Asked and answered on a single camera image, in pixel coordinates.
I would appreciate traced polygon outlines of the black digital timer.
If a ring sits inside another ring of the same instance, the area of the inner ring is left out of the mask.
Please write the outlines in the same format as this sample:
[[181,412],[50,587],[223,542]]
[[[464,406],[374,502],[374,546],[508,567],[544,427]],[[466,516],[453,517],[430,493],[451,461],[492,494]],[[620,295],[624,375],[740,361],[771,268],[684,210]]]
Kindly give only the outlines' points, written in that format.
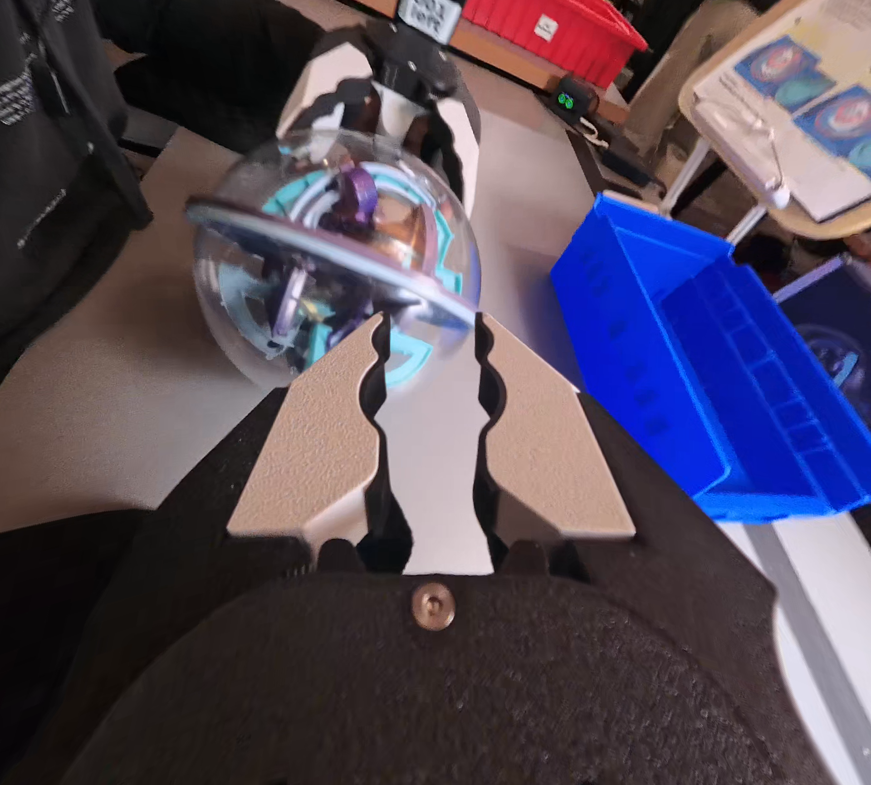
[[595,116],[599,104],[595,87],[571,74],[560,78],[546,100],[548,110],[572,126]]

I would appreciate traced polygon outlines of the red plastic bin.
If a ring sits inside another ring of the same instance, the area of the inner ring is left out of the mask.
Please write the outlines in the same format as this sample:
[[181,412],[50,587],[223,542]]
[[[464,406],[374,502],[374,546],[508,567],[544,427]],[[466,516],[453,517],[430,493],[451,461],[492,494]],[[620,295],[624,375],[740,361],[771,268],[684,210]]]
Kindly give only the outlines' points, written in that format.
[[463,18],[604,89],[648,47],[606,0],[466,0]]

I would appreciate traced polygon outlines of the instruction sheet clipboard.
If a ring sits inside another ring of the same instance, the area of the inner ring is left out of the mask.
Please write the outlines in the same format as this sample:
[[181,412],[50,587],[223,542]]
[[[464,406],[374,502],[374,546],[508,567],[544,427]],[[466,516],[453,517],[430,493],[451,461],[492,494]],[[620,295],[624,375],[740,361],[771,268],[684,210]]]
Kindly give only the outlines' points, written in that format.
[[811,240],[870,226],[870,0],[781,0],[683,86],[680,111],[699,136],[665,199],[707,154],[754,197],[728,236],[763,218]]

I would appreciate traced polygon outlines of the dark blue maze ball box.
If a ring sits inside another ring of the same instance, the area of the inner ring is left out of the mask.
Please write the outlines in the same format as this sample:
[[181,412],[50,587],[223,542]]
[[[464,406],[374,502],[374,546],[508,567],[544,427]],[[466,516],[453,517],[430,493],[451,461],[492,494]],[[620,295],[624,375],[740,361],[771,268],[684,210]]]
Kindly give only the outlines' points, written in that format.
[[870,426],[870,268],[839,255],[774,294],[833,386]]

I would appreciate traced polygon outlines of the clear maze ball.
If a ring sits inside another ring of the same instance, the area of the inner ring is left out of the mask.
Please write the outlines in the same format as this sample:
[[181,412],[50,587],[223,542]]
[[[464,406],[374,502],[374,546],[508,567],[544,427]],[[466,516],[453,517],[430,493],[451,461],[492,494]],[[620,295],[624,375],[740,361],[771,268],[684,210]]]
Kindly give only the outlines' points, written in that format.
[[241,374],[289,386],[376,314],[387,388],[456,354],[475,327],[481,261],[459,166],[441,161],[380,135],[305,130],[188,198],[201,310]]

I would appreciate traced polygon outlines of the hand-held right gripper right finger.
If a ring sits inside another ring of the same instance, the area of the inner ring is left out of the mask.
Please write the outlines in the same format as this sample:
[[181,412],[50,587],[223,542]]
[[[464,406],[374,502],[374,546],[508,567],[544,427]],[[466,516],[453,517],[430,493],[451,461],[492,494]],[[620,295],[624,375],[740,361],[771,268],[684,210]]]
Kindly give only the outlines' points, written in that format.
[[496,551],[636,535],[579,390],[490,315],[475,319],[475,514]]

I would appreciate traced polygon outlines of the person in black jacket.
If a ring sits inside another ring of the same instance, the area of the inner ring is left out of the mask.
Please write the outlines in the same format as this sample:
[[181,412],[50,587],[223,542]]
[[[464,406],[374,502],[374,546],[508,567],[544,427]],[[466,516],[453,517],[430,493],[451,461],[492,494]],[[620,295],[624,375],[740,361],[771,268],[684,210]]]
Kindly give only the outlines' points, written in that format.
[[1,378],[152,213],[90,0],[1,0]]

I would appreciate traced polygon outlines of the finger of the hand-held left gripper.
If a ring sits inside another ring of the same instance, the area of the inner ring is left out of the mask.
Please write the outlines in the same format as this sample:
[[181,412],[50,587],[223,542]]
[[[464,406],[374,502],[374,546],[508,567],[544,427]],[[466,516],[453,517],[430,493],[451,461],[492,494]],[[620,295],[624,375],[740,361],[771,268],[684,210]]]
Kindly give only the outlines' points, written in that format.
[[469,89],[434,101],[408,126],[408,150],[438,173],[471,218],[482,137],[481,114]]
[[308,171],[342,157],[398,157],[398,140],[380,126],[376,88],[382,50],[368,39],[326,39],[306,65],[279,116],[277,168]]

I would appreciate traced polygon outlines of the blue plastic bin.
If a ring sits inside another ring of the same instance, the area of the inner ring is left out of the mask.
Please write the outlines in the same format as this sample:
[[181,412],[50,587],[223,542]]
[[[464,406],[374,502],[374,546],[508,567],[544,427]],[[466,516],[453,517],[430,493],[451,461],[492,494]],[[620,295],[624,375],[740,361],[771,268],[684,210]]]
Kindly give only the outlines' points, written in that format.
[[583,383],[715,521],[869,505],[869,431],[734,247],[599,193],[553,265]]

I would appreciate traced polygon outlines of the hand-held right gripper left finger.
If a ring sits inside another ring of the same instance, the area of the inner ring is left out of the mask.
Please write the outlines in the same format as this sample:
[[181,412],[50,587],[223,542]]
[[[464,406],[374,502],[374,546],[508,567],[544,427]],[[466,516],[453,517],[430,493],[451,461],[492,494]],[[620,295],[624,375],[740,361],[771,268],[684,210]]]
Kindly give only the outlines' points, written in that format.
[[376,314],[293,381],[227,521],[230,537],[295,538],[313,558],[329,540],[365,539],[388,357],[389,321]]

